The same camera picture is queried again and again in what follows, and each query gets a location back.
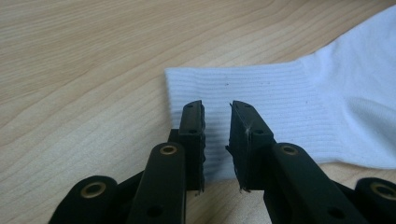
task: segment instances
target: white sock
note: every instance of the white sock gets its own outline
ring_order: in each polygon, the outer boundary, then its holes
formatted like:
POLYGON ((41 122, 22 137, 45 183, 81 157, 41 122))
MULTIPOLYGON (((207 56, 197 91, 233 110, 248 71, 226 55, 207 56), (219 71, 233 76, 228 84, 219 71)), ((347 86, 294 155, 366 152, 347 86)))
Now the white sock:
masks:
POLYGON ((233 100, 255 106, 277 142, 316 162, 396 168, 396 7, 289 63, 165 70, 172 122, 205 106, 207 180, 234 178, 228 145, 233 100))

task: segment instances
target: wooden table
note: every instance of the wooden table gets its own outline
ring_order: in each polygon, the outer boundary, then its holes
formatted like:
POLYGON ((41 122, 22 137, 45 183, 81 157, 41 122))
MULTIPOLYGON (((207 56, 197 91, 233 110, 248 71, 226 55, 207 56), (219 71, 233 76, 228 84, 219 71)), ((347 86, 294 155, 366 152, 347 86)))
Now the wooden table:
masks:
MULTIPOLYGON (((171 124, 163 69, 281 63, 396 1, 0 1, 0 223, 45 223, 90 175, 144 169, 171 124)), ((354 187, 396 171, 323 164, 354 187)), ((236 180, 188 193, 187 223, 270 223, 236 180)))

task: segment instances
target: black plastic part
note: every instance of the black plastic part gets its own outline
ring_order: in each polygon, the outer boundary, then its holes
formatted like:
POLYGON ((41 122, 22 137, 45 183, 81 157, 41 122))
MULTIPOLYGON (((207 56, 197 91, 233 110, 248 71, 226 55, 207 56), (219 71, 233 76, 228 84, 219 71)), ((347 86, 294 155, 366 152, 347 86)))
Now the black plastic part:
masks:
POLYGON ((274 134, 257 110, 233 101, 230 144, 236 177, 241 189, 264 189, 263 153, 275 143, 274 134))
POLYGON ((181 144, 186 150, 187 190, 204 191, 205 109, 201 101, 183 107, 179 129, 172 129, 168 142, 181 144))
POLYGON ((265 189, 264 201, 275 208, 269 209, 273 223, 368 223, 301 147, 276 144, 265 161, 272 175, 263 178, 272 186, 265 189), (277 209, 279 203, 291 211, 288 222, 285 210, 277 209))
POLYGON ((176 143, 152 149, 126 223, 184 223, 185 150, 176 143))
POLYGON ((114 224, 125 223, 139 187, 143 171, 117 185, 117 193, 109 208, 109 220, 114 224))
POLYGON ((355 188, 356 206, 372 223, 396 223, 396 185, 379 178, 363 178, 355 188))
POLYGON ((110 177, 81 180, 58 205, 49 223, 109 223, 109 207, 116 193, 117 182, 110 177))
POLYGON ((332 182, 301 147, 277 144, 252 105, 233 102, 226 148, 241 189, 265 190, 273 223, 368 223, 353 190, 332 182))

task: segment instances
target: wood grain surface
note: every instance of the wood grain surface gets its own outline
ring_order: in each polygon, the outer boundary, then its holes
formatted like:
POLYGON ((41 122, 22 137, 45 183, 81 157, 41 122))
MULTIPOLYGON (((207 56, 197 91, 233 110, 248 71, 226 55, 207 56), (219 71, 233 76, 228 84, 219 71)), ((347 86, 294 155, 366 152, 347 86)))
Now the wood grain surface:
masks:
MULTIPOLYGON (((163 69, 280 63, 396 1, 0 0, 0 223, 46 223, 81 179, 119 183, 170 130, 163 69)), ((324 164, 354 187, 396 171, 324 164)), ((236 180, 188 193, 187 223, 271 223, 236 180)))

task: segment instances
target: sock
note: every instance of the sock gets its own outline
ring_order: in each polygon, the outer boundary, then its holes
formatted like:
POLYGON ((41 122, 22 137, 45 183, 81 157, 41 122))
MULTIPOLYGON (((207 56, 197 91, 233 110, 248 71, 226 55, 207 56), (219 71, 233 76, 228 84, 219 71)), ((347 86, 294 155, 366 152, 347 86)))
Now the sock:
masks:
POLYGON ((253 105, 277 142, 316 162, 396 168, 396 7, 293 62, 165 70, 173 126, 183 105, 205 106, 208 181, 234 178, 228 145, 233 100, 253 105))

